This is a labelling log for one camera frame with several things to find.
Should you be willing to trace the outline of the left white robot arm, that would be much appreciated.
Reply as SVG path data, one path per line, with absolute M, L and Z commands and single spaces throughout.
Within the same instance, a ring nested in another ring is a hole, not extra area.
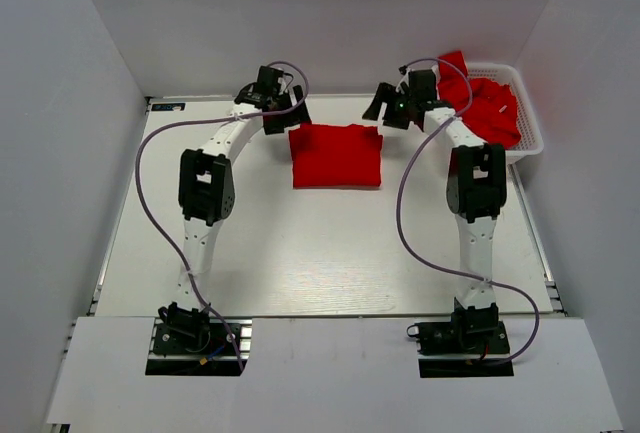
M 205 306 L 204 289 L 219 232 L 235 205 L 232 168 L 259 132 L 279 134 L 310 121 L 308 80 L 291 86 L 291 64 L 274 61 L 259 68 L 255 82 L 242 88 L 229 115 L 213 136 L 180 158 L 178 201 L 184 224 L 182 252 L 188 265 L 177 282 L 175 301 L 183 308 Z

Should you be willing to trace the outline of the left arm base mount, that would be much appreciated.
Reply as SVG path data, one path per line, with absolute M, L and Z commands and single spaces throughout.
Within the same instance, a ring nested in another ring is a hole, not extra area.
M 249 320 L 224 325 L 207 312 L 175 302 L 158 310 L 146 361 L 147 376 L 238 377 L 248 362 Z

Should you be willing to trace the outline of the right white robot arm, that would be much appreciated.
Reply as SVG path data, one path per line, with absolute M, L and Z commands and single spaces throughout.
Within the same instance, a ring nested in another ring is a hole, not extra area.
M 493 236 L 506 203 L 506 153 L 472 132 L 451 102 L 436 92 L 431 69 L 401 69 L 402 80 L 382 82 L 362 115 L 364 120 L 406 130 L 418 126 L 429 140 L 441 135 L 449 154 L 446 201 L 459 235 L 460 266 L 432 269 L 461 279 L 454 308 L 465 313 L 497 315 L 493 282 Z

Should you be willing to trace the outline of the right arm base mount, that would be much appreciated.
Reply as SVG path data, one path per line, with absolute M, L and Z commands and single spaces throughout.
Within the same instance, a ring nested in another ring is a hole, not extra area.
M 513 377 L 505 325 L 492 331 L 462 333 L 452 321 L 427 321 L 409 325 L 406 335 L 417 345 L 421 379 Z

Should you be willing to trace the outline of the red t shirt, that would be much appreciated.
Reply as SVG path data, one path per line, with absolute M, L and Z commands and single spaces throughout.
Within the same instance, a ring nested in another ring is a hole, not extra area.
M 289 132 L 296 189 L 381 186 L 383 136 L 372 126 L 304 124 Z

